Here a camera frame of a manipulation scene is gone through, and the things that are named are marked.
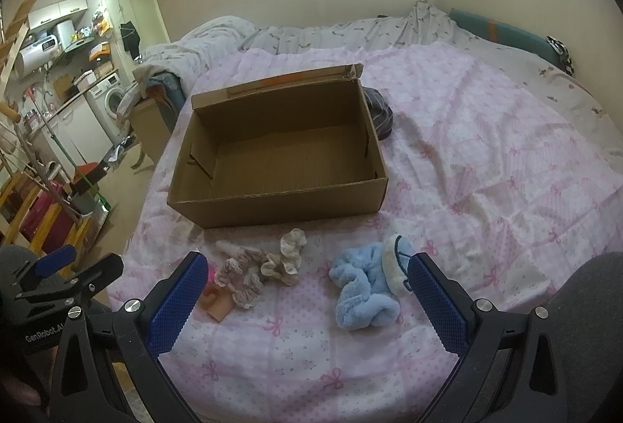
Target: blue plush fabric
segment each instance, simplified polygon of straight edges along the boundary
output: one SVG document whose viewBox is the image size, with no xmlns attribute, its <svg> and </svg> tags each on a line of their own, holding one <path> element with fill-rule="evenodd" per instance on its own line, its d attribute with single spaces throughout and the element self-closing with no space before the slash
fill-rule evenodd
<svg viewBox="0 0 623 423">
<path fill-rule="evenodd" d="M 346 249 L 333 262 L 329 277 L 342 288 L 335 318 L 340 328 L 357 330 L 395 322 L 400 304 L 393 298 L 381 265 L 383 244 Z"/>
</svg>

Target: open cardboard box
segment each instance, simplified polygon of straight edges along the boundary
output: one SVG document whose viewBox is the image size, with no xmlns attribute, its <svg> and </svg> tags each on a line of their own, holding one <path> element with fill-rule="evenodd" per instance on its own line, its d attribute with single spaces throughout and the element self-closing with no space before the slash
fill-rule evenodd
<svg viewBox="0 0 623 423">
<path fill-rule="evenodd" d="M 387 188 L 350 64 L 192 96 L 167 202 L 203 228 L 376 212 Z"/>
</svg>

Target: bed sheet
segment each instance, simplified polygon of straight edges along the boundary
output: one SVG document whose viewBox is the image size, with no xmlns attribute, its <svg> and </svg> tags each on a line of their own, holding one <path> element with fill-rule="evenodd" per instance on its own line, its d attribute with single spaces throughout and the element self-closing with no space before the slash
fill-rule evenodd
<svg viewBox="0 0 623 423">
<path fill-rule="evenodd" d="M 623 248 L 623 176 L 569 122 L 499 69 L 449 44 L 381 51 L 309 49 L 234 53 L 193 92 L 266 76 L 363 63 L 364 86 L 394 110 L 381 142 L 389 184 L 381 211 L 303 224 L 202 230 L 166 205 L 188 125 L 186 103 L 157 165 L 141 219 L 111 285 L 121 305 L 142 298 L 191 249 L 222 263 L 217 240 L 276 249 L 292 227 L 306 232 L 301 280 L 268 284 L 251 311 L 213 323 L 195 308 L 160 360 L 198 413 L 221 422 L 361 422 L 411 418 L 456 362 L 415 298 L 381 329 L 337 328 L 338 290 L 328 280 L 344 248 L 407 236 L 473 297 L 525 310 L 584 262 Z"/>
<path fill-rule="evenodd" d="M 501 70 L 598 145 L 611 168 L 623 174 L 623 136 L 599 102 L 577 80 L 537 55 L 487 41 L 459 28 L 448 14 L 428 2 L 416 3 L 406 17 L 370 18 L 332 27 L 258 28 L 241 42 L 240 49 L 300 54 L 310 48 L 372 51 L 435 41 L 454 45 Z"/>
</svg>

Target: metal bolt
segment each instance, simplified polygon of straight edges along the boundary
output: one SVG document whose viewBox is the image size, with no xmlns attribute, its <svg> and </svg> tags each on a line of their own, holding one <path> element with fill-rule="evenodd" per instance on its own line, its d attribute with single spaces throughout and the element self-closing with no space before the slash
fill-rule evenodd
<svg viewBox="0 0 623 423">
<path fill-rule="evenodd" d="M 545 307 L 537 307 L 535 309 L 535 314 L 539 316 L 541 319 L 546 319 L 549 316 L 547 309 Z"/>
<path fill-rule="evenodd" d="M 78 319 L 80 314 L 82 314 L 82 309 L 80 307 L 71 307 L 67 316 L 69 316 L 69 319 Z"/>
<path fill-rule="evenodd" d="M 136 312 L 138 311 L 140 307 L 141 307 L 140 300 L 128 300 L 123 306 L 126 312 Z"/>
<path fill-rule="evenodd" d="M 481 298 L 480 300 L 476 301 L 476 307 L 478 307 L 483 312 L 488 312 L 493 308 L 493 304 L 486 298 Z"/>
</svg>

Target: floor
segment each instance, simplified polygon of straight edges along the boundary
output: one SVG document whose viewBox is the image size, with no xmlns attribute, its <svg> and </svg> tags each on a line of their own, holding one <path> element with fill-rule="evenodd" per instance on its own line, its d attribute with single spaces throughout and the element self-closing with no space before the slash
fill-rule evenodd
<svg viewBox="0 0 623 423">
<path fill-rule="evenodd" d="M 91 266 L 108 253 L 123 255 L 125 252 L 126 245 L 138 224 L 155 168 L 148 156 L 145 156 L 137 169 L 130 168 L 138 160 L 140 150 L 139 145 L 132 147 L 119 168 L 99 182 L 100 191 L 112 206 L 112 210 L 95 245 L 82 258 L 81 269 Z"/>
</svg>

